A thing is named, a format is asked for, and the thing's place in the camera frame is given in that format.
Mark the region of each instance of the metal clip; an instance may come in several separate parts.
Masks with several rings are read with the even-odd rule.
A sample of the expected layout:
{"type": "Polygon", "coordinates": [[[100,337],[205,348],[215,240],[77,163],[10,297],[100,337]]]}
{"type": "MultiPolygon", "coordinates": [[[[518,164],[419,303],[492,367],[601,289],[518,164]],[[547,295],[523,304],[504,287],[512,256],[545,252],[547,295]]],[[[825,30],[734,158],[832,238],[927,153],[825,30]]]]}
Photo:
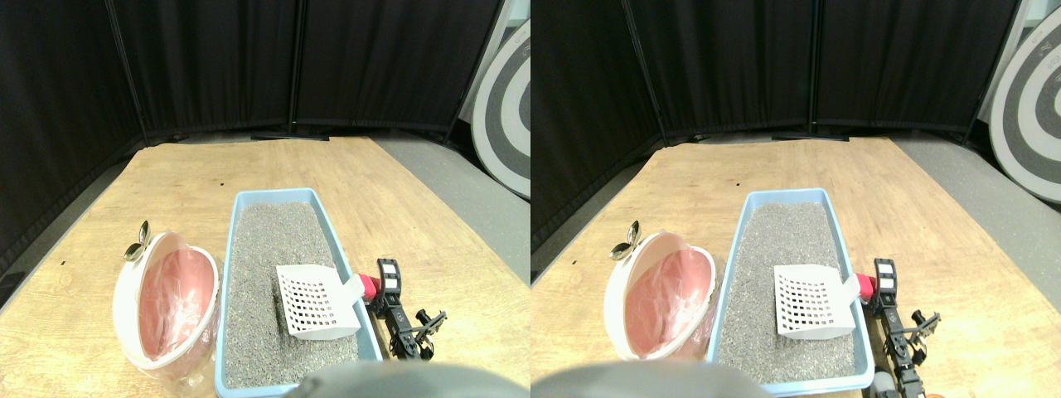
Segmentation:
{"type": "Polygon", "coordinates": [[[615,245],[615,247],[611,249],[611,253],[608,254],[608,258],[615,261],[626,258],[633,253],[633,248],[638,246],[638,243],[641,243],[640,241],[641,225],[634,221],[633,224],[630,225],[630,229],[626,231],[626,242],[615,245]]]}
{"type": "Polygon", "coordinates": [[[136,261],[143,256],[143,250],[147,247],[147,241],[151,239],[151,228],[147,226],[147,221],[145,220],[142,225],[140,225],[140,235],[138,237],[139,241],[129,245],[129,248],[125,249],[125,261],[136,261]]]}

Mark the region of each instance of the gray floor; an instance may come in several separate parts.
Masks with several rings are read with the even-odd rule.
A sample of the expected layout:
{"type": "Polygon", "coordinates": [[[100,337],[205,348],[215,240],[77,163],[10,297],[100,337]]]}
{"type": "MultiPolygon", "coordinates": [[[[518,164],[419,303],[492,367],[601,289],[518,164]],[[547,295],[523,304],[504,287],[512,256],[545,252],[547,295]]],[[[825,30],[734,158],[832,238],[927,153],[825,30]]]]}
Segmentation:
{"type": "MultiPolygon", "coordinates": [[[[920,132],[886,136],[943,187],[1061,311],[1061,207],[1036,198],[968,149],[920,132]]],[[[770,137],[768,133],[724,134],[700,143],[769,142],[770,137]]],[[[644,162],[622,171],[579,208],[532,255],[532,270],[547,270],[642,167],[644,162]]]]}
{"type": "MultiPolygon", "coordinates": [[[[530,204],[511,193],[456,152],[415,135],[389,131],[369,135],[442,200],[521,279],[530,283],[530,204]]],[[[195,134],[182,144],[250,141],[249,133],[195,134]]],[[[28,274],[66,236],[128,161],[107,169],[41,232],[6,274],[28,274]]]]}

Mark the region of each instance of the plastic bag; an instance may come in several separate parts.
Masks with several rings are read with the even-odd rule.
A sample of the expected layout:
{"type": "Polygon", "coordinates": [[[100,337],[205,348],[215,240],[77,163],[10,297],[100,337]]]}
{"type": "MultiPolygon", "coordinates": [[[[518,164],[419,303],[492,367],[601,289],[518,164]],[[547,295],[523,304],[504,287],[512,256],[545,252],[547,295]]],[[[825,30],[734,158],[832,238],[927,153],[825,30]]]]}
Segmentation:
{"type": "Polygon", "coordinates": [[[206,316],[213,293],[213,270],[202,253],[171,252],[149,265],[140,288],[140,343],[157,361],[188,340],[206,316]]]}
{"type": "MultiPolygon", "coordinates": [[[[659,260],[630,285],[625,319],[627,340],[634,354],[645,358],[656,352],[678,339],[698,318],[714,280],[709,261],[702,253],[684,248],[659,260]]],[[[686,344],[667,358],[702,358],[709,333],[706,330],[710,330],[710,325],[705,325],[710,324],[709,316],[702,319],[686,344]]]]}

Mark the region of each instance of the gray object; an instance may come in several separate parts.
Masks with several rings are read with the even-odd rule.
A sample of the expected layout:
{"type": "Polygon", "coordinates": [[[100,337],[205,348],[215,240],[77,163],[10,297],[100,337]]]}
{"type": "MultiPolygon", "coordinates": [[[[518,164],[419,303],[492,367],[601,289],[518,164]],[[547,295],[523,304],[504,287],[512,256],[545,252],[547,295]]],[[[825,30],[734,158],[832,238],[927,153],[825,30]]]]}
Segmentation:
{"type": "Polygon", "coordinates": [[[839,269],[836,244],[817,203],[768,203],[745,226],[733,264],[718,361],[760,384],[854,375],[851,334],[825,341],[778,335],[773,265],[821,264],[839,269]]]}
{"type": "Polygon", "coordinates": [[[1045,201],[1061,203],[1061,13],[1016,50],[991,107],[991,148],[1006,174],[1045,201]]]}
{"type": "Polygon", "coordinates": [[[314,371],[284,398],[515,398],[530,393],[510,380],[470,367],[427,362],[350,362],[314,371]]]}
{"type": "Polygon", "coordinates": [[[700,361],[632,361],[563,370],[530,386],[535,397],[765,398],[770,395],[741,371],[700,361]]]}
{"type": "Polygon", "coordinates": [[[248,205],[229,256],[224,348],[229,388],[294,384],[324,366],[358,360],[354,336],[303,341],[288,334],[276,265],[335,267],[313,207],[296,202],[248,205]]]}
{"type": "Polygon", "coordinates": [[[530,197],[530,20],[505,41],[475,93],[472,142],[486,171],[520,196],[530,197]]]}

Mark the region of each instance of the litter box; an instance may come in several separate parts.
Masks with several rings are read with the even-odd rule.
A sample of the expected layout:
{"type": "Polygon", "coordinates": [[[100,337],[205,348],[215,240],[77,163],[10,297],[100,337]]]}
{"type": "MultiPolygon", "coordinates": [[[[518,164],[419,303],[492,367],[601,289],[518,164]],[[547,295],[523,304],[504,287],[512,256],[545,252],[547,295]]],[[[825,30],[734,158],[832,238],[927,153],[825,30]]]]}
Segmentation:
{"type": "MultiPolygon", "coordinates": [[[[335,269],[338,272],[338,277],[343,282],[346,282],[353,272],[350,271],[350,264],[346,261],[346,254],[343,253],[343,246],[340,245],[338,240],[335,238],[335,230],[332,229],[331,221],[328,220],[328,214],[325,213],[324,207],[320,205],[320,198],[317,197],[317,193],[310,188],[292,188],[292,189],[274,189],[264,191],[243,191],[236,195],[236,203],[232,205],[232,221],[228,226],[228,245],[225,247],[225,271],[222,276],[221,283],[221,318],[220,328],[218,330],[218,360],[214,364],[214,377],[213,385],[218,391],[218,395],[222,398],[258,398],[258,397],[278,397],[286,394],[289,391],[298,386],[298,384],[283,384],[283,385],[263,385],[257,387],[247,388],[229,388],[225,385],[225,319],[228,314],[228,255],[232,253],[232,237],[236,235],[236,225],[240,222],[240,212],[243,211],[244,207],[255,203],[285,203],[285,202],[302,202],[308,203],[313,207],[313,210],[317,214],[317,222],[320,223],[320,229],[325,232],[325,239],[328,241],[328,247],[331,249],[332,261],[335,263],[335,269]]],[[[358,300],[353,306],[353,312],[358,315],[358,321],[363,325],[363,327],[355,333],[358,339],[358,359],[361,361],[383,361],[383,354],[380,352],[380,345],[376,341],[376,333],[371,327],[371,322],[368,317],[368,311],[365,309],[365,302],[363,300],[358,300]]]]}
{"type": "MultiPolygon", "coordinates": [[[[726,318],[726,304],[729,298],[729,289],[732,284],[733,273],[731,267],[736,260],[736,250],[741,245],[741,237],[744,227],[751,220],[751,212],[759,206],[766,203],[794,204],[802,202],[815,202],[825,208],[825,219],[829,227],[833,231],[833,243],[836,244],[837,260],[840,264],[840,275],[843,279],[854,275],[851,270],[851,262],[848,260],[848,248],[843,245],[843,236],[840,235],[840,226],[836,222],[836,212],[833,211],[833,204],[829,201],[829,195],[824,189],[786,189],[777,191],[755,191],[748,194],[744,202],[744,209],[741,210],[741,219],[736,224],[736,233],[733,235],[733,246],[730,247],[729,261],[726,263],[726,273],[723,278],[721,291],[718,294],[718,311],[715,312],[714,326],[711,328],[711,342],[708,344],[708,362],[718,361],[719,334],[721,334],[723,319],[726,318]]],[[[762,387],[768,393],[778,397],[790,397],[806,394],[835,393],[849,390],[860,390],[869,386],[873,381],[873,354],[869,345],[869,333],[866,329],[866,318],[863,317],[863,308],[859,300],[851,304],[851,314],[855,319],[854,336],[855,373],[850,376],[794,381],[787,383],[763,384],[762,387]]]]}

